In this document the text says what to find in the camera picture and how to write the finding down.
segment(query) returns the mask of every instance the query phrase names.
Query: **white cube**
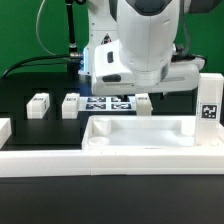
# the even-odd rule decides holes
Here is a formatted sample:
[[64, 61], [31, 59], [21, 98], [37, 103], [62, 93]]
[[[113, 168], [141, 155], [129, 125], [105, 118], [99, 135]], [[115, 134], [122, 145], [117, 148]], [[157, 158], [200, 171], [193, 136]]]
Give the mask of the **white cube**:
[[27, 104], [28, 119], [42, 119], [50, 107], [50, 97], [48, 93], [37, 93]]
[[79, 112], [79, 98], [80, 94], [69, 93], [66, 95], [62, 103], [62, 118], [76, 119]]
[[152, 115], [153, 108], [148, 93], [136, 94], [135, 102], [136, 102], [136, 113], [138, 116]]
[[0, 149], [12, 134], [11, 122], [9, 118], [0, 119]]

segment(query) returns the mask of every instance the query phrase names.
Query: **black table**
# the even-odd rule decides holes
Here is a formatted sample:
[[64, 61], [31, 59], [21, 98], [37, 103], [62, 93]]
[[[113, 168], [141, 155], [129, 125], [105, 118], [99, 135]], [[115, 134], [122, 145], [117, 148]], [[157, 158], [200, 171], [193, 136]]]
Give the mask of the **black table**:
[[[25, 105], [37, 92], [51, 96], [51, 108], [40, 123], [26, 119]], [[69, 92], [87, 96], [90, 85], [65, 73], [18, 73], [0, 81], [0, 117], [10, 117], [13, 126], [13, 135], [2, 150], [80, 148], [92, 114], [63, 121], [60, 105]], [[169, 94], [162, 101], [158, 94], [151, 95], [154, 114], [160, 115], [193, 115], [195, 99], [195, 91]], [[1, 178], [0, 205], [1, 224], [223, 224], [224, 177]]]

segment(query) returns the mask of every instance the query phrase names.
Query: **green wall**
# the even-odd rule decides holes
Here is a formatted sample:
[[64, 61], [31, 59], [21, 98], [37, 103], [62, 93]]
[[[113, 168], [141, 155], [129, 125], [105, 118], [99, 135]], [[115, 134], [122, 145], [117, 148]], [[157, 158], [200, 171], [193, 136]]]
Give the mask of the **green wall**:
[[[0, 74], [10, 65], [35, 56], [47, 55], [38, 45], [35, 22], [42, 0], [0, 1]], [[86, 6], [74, 7], [76, 38], [80, 48], [88, 42]], [[224, 73], [224, 2], [212, 13], [187, 15], [191, 52], [208, 58], [206, 72]], [[41, 37], [50, 51], [68, 52], [66, 8], [63, 0], [47, 0], [41, 18]], [[179, 28], [176, 43], [183, 42]], [[17, 71], [65, 71], [64, 65], [29, 67]]]

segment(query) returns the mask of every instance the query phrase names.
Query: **white foam block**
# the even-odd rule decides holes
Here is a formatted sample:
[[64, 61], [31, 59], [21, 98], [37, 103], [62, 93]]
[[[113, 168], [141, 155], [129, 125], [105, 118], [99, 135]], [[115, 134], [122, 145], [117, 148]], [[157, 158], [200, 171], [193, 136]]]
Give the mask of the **white foam block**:
[[0, 119], [0, 149], [12, 134], [11, 122], [9, 118]]
[[200, 74], [195, 126], [196, 145], [217, 145], [224, 78]]
[[76, 119], [79, 112], [80, 94], [69, 93], [62, 103], [62, 118]]
[[50, 107], [50, 98], [48, 93], [37, 93], [27, 104], [28, 119], [42, 119]]
[[148, 93], [136, 94], [136, 113], [138, 116], [151, 116], [152, 115], [152, 103], [149, 99]]

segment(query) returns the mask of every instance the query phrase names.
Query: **white robot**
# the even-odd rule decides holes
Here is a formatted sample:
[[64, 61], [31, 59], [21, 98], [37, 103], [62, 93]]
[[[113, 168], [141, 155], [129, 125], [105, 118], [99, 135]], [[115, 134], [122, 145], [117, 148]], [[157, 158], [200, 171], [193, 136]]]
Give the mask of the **white robot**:
[[93, 94], [195, 89], [205, 60], [176, 49], [179, 17], [208, 12], [221, 0], [118, 0], [117, 21], [110, 13], [112, 1], [88, 1], [90, 43], [83, 73], [92, 76]]

